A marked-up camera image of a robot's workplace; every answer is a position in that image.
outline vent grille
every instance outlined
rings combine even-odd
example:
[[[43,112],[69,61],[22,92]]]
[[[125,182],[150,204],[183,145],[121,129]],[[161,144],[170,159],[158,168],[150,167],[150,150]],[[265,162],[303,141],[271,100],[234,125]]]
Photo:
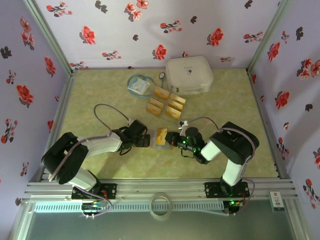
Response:
[[[79,213],[82,211],[81,206],[81,202],[38,202],[35,205],[34,211],[37,213]],[[167,211],[168,207],[169,204],[166,201],[156,201],[152,205],[154,211],[160,212]],[[223,209],[223,201],[175,201],[173,202],[172,211],[217,211]],[[86,210],[86,212],[94,213],[97,211]],[[149,212],[149,202],[115,202],[110,212]]]

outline white storage box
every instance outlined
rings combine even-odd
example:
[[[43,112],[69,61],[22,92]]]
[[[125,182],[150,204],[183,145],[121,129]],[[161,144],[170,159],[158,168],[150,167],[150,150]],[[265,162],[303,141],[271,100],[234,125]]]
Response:
[[[206,93],[214,81],[204,56],[170,59],[165,65],[165,75],[169,91],[180,96]]]

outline floral wallpaper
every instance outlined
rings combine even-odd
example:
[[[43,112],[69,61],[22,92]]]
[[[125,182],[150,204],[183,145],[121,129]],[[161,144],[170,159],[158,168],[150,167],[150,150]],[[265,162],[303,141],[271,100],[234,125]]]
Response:
[[[27,183],[41,166],[67,79],[24,1],[4,5],[0,15],[0,32],[5,33],[0,38],[0,211],[5,217],[0,220],[0,239],[8,239]]]
[[[293,1],[252,70],[312,239],[320,238],[320,32],[314,28],[319,9],[318,0]]]
[[[169,59],[194,56],[216,68],[246,68],[279,3],[35,1],[71,68],[81,62],[88,68],[164,67]],[[277,51],[275,44],[270,59]]]

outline tape roll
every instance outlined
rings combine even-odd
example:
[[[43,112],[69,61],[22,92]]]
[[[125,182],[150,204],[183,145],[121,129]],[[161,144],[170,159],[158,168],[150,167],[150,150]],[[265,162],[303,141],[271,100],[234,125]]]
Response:
[[[155,202],[155,200],[157,200],[157,199],[165,199],[167,201],[168,205],[169,205],[167,212],[165,214],[163,214],[163,215],[156,214],[152,209],[152,205]],[[173,207],[174,207],[174,205],[173,205],[173,203],[171,201],[171,198],[167,194],[165,194],[164,192],[157,192],[152,197],[152,199],[150,201],[149,211],[150,211],[150,214],[151,214],[152,217],[154,217],[157,220],[163,221],[163,220],[166,220],[166,219],[169,218],[169,216],[170,216],[170,214],[171,214],[171,212],[173,210]]]

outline table surface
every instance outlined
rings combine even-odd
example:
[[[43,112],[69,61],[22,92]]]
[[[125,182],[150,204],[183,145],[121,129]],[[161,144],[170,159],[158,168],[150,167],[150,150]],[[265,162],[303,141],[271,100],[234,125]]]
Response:
[[[138,119],[149,129],[168,128],[179,131],[178,121],[168,116],[156,117],[146,111],[148,97],[136,97],[127,90],[127,80],[135,74],[153,78],[164,69],[79,70],[72,89],[61,134],[72,132],[78,137],[103,135],[108,132],[94,116],[96,104],[105,103],[121,110],[131,119]],[[214,81],[209,92],[185,95],[181,119],[192,120],[199,116],[212,118],[219,127],[230,121],[253,133],[260,142],[249,164],[246,177],[276,177],[272,154],[245,69],[213,69]],[[164,88],[168,89],[166,80]],[[126,119],[115,110],[100,106],[98,116],[112,129],[126,126]],[[206,119],[195,121],[206,141],[214,132],[214,125]],[[181,156],[180,149],[133,148],[120,156],[106,152],[87,157],[82,167],[100,179],[110,178],[219,178],[225,171],[227,158],[219,154],[207,165]]]

